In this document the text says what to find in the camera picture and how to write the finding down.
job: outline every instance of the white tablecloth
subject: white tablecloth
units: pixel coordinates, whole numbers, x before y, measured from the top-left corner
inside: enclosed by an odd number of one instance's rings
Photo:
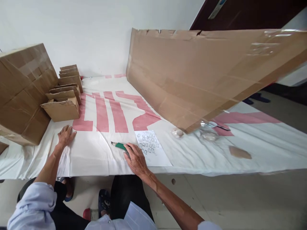
[[[210,143],[199,140],[199,131],[174,138],[174,126],[143,101],[124,74],[85,78],[83,90],[80,120],[51,121],[39,146],[23,147],[0,138],[10,145],[0,155],[0,179],[37,176],[58,142],[57,133],[67,124],[78,133],[64,150],[58,176],[131,174],[123,151],[110,142],[137,144],[134,131],[144,128],[154,130],[173,165],[150,167],[154,173],[217,176],[307,168],[307,135],[245,103],[216,118],[231,131],[215,128],[222,136]],[[249,152],[252,159],[232,156],[229,146]]]

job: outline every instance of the light blue shirt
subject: light blue shirt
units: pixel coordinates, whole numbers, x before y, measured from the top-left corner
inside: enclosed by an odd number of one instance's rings
[[[9,230],[54,230],[55,224],[50,212],[53,211],[56,200],[57,193],[51,185],[43,182],[31,184],[17,203],[7,228]],[[86,227],[86,230],[97,229],[156,230],[157,227],[144,210],[131,202],[124,219],[111,220],[108,215],[104,215],[99,220],[90,222]],[[221,228],[210,221],[204,221],[199,224],[198,230],[221,230]]]

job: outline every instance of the white wall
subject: white wall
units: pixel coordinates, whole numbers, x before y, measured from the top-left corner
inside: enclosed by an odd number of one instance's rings
[[[204,0],[0,0],[0,49],[45,44],[58,73],[125,73],[131,28],[185,29]]]

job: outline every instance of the cardboard piece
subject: cardboard piece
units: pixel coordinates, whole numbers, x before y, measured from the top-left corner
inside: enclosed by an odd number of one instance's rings
[[[73,72],[68,72],[68,73],[60,73],[59,76],[60,76],[60,78],[71,77],[71,76],[79,76],[79,71],[73,71]]]
[[[186,133],[307,61],[307,32],[132,29],[127,79]]]
[[[78,71],[77,68],[71,68],[71,69],[66,69],[66,70],[60,70],[60,73],[69,73],[69,72],[73,72],[73,71]]]
[[[0,142],[0,155],[1,153],[3,153],[3,151],[8,147],[8,144],[4,144],[2,142]]]
[[[72,68],[77,68],[77,65],[63,66],[63,67],[60,67],[60,70],[63,71],[63,70],[72,69]]]
[[[76,83],[79,86],[80,92],[83,93],[82,82],[79,75],[59,78],[59,85],[67,85],[72,83]]]
[[[54,96],[49,102],[42,104],[41,107],[47,112],[54,122],[79,119],[79,105],[77,98],[75,96],[57,98],[59,94]]]
[[[81,93],[80,93],[80,89],[78,85],[51,89],[50,93],[54,94],[54,93],[65,92],[65,91],[70,91],[70,90],[74,91],[78,104],[81,104]]]
[[[62,87],[67,87],[67,86],[78,86],[77,83],[71,83],[71,84],[66,84],[66,85],[59,85],[59,86],[53,86],[53,88],[62,88]]]
[[[44,44],[0,53],[0,135],[38,145],[50,118],[40,108],[58,78]]]
[[[49,100],[51,99],[60,99],[60,98],[65,98],[65,97],[74,97],[75,96],[75,92],[73,90],[70,91],[64,91],[64,92],[59,92],[59,93],[49,93],[46,94],[47,98]]]

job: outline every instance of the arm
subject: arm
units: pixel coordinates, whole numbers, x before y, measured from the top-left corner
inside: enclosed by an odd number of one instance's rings
[[[67,125],[58,133],[59,143],[55,146],[54,151],[48,158],[38,177],[36,177],[34,183],[45,182],[54,187],[62,152],[64,148],[72,142],[77,134],[77,132],[70,134],[71,130],[72,127]]]
[[[55,229],[54,221],[50,216],[57,200],[57,194],[53,187],[63,149],[76,136],[76,132],[70,134],[71,129],[71,127],[65,126],[58,133],[59,143],[38,177],[17,203],[16,210],[7,224],[8,229]]]
[[[198,225],[203,222],[204,219],[156,178],[147,168],[145,157],[138,146],[128,143],[125,145],[125,148],[131,157],[130,160],[128,156],[124,154],[131,170],[155,191],[179,226],[183,230],[197,229]]]

